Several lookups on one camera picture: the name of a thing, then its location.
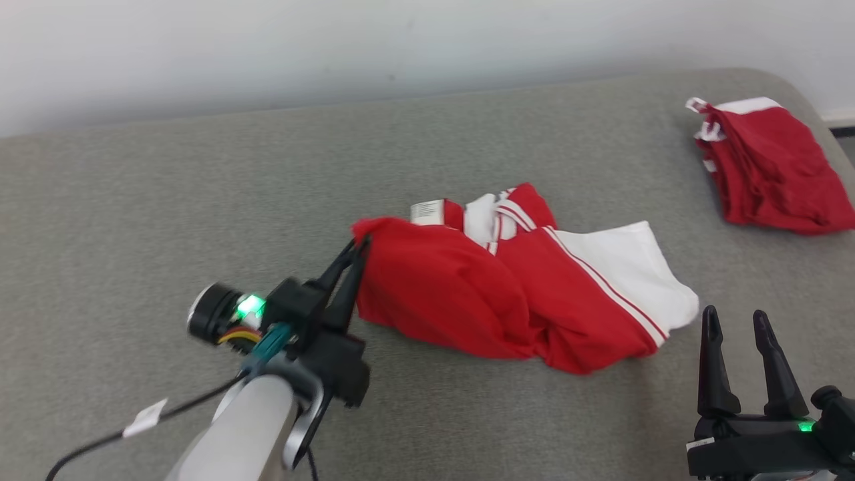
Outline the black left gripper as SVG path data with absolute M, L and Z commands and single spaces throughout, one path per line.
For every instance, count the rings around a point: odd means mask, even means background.
M 370 247 L 351 238 L 317 280 L 287 278 L 266 298 L 266 320 L 291 328 L 288 359 L 320 377 L 349 408 L 360 407 L 370 386 L 365 342 L 348 332 Z

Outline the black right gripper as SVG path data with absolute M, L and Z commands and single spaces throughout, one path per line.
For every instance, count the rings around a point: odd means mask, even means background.
M 717 309 L 703 310 L 697 384 L 702 418 L 686 445 L 688 472 L 697 479 L 852 479 L 853 435 L 844 436 L 842 457 L 824 444 L 818 420 L 805 418 L 809 408 L 767 313 L 754 311 L 752 323 L 763 358 L 766 416 L 735 416 L 741 405 L 730 388 Z

